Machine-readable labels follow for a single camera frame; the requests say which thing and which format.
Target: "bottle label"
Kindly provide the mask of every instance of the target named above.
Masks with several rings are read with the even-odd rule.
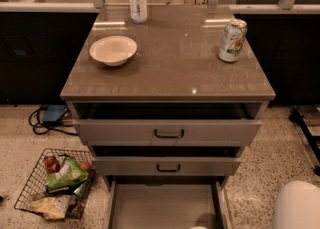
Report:
[[[147,17],[147,0],[129,0],[133,20],[143,20]]]

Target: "can lid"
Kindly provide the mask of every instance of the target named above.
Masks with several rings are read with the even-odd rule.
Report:
[[[243,20],[240,20],[240,19],[231,20],[230,24],[233,27],[237,27],[237,28],[243,28],[243,27],[247,26],[247,23],[245,21],[243,21]]]

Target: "black metal stand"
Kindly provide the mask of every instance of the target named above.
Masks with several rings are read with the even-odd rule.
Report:
[[[308,128],[307,124],[305,123],[304,116],[297,107],[294,107],[291,110],[289,120],[297,123],[300,126],[303,134],[305,135],[305,137],[306,137],[306,139],[307,139],[307,141],[313,151],[313,153],[315,154],[318,162],[320,163],[320,149],[317,144],[317,142],[320,142],[320,136],[313,136],[310,133],[309,128]],[[318,176],[320,176],[320,166],[319,165],[315,166],[314,173],[317,174]]]

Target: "silver can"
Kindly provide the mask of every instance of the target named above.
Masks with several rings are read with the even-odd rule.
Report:
[[[240,19],[230,20],[226,25],[219,51],[223,61],[235,62],[239,59],[247,30],[247,23]]]

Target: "food package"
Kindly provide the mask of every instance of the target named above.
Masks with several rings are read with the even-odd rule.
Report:
[[[31,202],[31,210],[42,213],[47,220],[64,219],[69,207],[70,195],[45,197]]]
[[[60,156],[58,161],[61,169],[48,175],[47,187],[49,190],[73,187],[88,178],[88,172],[73,157]]]

